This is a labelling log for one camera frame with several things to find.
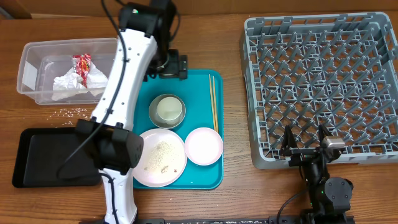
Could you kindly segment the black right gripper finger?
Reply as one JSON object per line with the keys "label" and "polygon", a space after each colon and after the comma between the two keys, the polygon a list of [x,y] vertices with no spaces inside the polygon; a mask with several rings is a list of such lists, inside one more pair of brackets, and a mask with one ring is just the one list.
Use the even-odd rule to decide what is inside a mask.
{"label": "black right gripper finger", "polygon": [[284,150],[284,149],[287,149],[288,147],[289,148],[297,148],[297,143],[296,143],[295,137],[294,137],[293,132],[289,125],[287,125],[284,128],[284,135],[283,135],[281,149]]}
{"label": "black right gripper finger", "polygon": [[329,132],[328,128],[326,128],[324,124],[320,124],[318,126],[318,140],[320,142],[320,147],[328,147],[326,138],[330,136],[332,136],[332,133]]}

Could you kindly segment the red snack wrapper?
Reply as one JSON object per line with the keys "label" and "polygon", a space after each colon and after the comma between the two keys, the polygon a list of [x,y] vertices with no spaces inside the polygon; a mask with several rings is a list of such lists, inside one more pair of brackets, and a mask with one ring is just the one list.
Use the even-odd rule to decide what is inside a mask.
{"label": "red snack wrapper", "polygon": [[81,77],[80,83],[84,87],[87,87],[86,82],[91,67],[91,55],[90,54],[73,55],[72,64],[75,73],[79,74],[79,76]]}

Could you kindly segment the white napkin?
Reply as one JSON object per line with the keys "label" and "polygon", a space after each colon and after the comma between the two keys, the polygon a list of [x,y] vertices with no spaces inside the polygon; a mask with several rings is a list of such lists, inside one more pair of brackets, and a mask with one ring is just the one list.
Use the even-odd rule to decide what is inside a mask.
{"label": "white napkin", "polygon": [[87,93],[88,90],[81,84],[82,81],[82,77],[75,73],[72,68],[61,77],[55,77],[53,79],[52,100],[58,101],[77,94]]}
{"label": "white napkin", "polygon": [[93,62],[90,63],[90,71],[87,74],[86,85],[87,89],[90,89],[90,93],[93,96],[97,96],[103,93],[104,88],[108,82],[107,76],[96,68]]}

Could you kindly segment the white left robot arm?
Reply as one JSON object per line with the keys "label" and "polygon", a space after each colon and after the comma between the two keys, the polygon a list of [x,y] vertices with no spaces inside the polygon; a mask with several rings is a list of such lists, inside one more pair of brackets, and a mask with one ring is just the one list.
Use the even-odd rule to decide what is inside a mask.
{"label": "white left robot arm", "polygon": [[137,223],[132,170],[144,140],[133,133],[134,110],[142,83],[149,77],[187,78],[187,56],[170,48],[173,20],[180,17],[171,0],[149,5],[129,2],[118,20],[109,16],[118,35],[117,51],[103,95],[89,120],[78,120],[79,146],[93,160],[104,184],[106,214],[100,223]]}

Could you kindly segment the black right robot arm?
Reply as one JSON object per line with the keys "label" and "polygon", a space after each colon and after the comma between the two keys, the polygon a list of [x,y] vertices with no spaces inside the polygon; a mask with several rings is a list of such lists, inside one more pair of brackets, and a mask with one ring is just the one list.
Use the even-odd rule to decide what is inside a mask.
{"label": "black right robot arm", "polygon": [[[353,194],[353,183],[341,177],[331,177],[327,164],[337,160],[345,142],[319,125],[320,144],[315,149],[299,148],[290,126],[285,127],[280,153],[290,157],[289,166],[298,167],[306,188],[289,198],[279,209],[277,223],[354,223],[347,217]],[[311,207],[294,217],[282,216],[283,209],[295,198],[308,193]]]}

